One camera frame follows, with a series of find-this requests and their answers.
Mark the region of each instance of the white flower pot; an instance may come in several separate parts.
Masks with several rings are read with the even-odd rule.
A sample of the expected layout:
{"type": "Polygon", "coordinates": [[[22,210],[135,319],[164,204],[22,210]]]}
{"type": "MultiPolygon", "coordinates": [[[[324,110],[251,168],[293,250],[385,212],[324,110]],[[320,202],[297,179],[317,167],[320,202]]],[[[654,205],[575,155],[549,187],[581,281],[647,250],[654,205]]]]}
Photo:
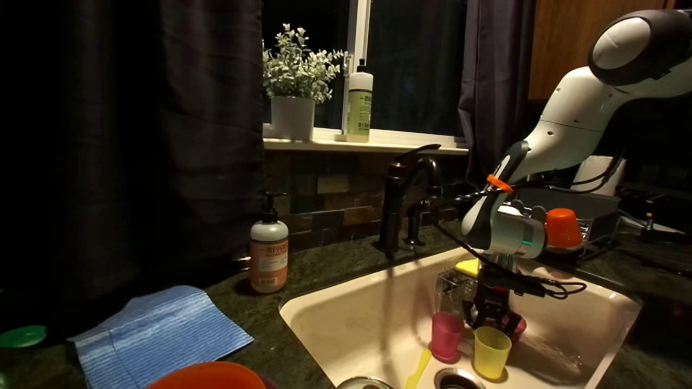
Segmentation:
{"type": "Polygon", "coordinates": [[[270,98],[272,128],[280,138],[310,142],[317,122],[317,102],[300,98],[270,98]]]}

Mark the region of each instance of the dark curtain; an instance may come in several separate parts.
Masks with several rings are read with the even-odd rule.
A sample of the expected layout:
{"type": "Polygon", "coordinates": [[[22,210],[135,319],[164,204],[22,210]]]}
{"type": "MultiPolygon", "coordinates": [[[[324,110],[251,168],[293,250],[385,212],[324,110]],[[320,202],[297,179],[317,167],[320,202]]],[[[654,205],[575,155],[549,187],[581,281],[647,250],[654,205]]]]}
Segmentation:
{"type": "Polygon", "coordinates": [[[482,183],[526,135],[534,0],[470,0],[458,116],[470,182],[482,183]]]}
{"type": "Polygon", "coordinates": [[[135,294],[227,277],[257,210],[261,0],[0,13],[0,324],[74,335],[135,294]]]}

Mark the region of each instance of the blue cloth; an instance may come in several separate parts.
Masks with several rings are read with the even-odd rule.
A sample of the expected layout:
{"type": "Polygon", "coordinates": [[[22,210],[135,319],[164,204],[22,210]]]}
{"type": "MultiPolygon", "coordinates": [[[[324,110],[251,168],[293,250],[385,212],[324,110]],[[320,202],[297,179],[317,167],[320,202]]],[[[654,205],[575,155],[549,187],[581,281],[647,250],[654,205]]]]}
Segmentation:
{"type": "Polygon", "coordinates": [[[140,389],[254,342],[203,290],[175,285],[132,299],[120,314],[71,340],[94,389],[140,389]]]}

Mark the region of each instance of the cabinet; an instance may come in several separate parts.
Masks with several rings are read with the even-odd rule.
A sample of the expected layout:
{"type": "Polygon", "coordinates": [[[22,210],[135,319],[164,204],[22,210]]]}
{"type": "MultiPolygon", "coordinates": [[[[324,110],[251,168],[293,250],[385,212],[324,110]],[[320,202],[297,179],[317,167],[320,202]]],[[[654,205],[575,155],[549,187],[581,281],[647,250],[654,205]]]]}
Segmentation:
{"type": "Polygon", "coordinates": [[[537,0],[531,102],[546,102],[560,79],[588,66],[605,27],[638,8],[672,8],[674,0],[537,0]]]}

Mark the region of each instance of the white sink basin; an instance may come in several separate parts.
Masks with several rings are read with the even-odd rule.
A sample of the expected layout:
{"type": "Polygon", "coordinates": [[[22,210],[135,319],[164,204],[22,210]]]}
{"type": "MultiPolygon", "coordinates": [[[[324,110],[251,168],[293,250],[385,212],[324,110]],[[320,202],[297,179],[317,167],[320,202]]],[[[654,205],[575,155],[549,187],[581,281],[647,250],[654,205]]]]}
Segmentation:
{"type": "MultiPolygon", "coordinates": [[[[403,389],[431,342],[435,277],[464,257],[470,255],[454,249],[319,290],[288,301],[282,319],[333,384],[373,376],[403,389]]],[[[443,368],[460,368],[484,387],[597,387],[636,322],[641,302],[584,283],[587,292],[567,301],[511,296],[511,307],[528,328],[511,352],[507,381],[479,379],[466,344],[458,363],[431,360],[417,387],[435,389],[435,374],[443,368]]]]}

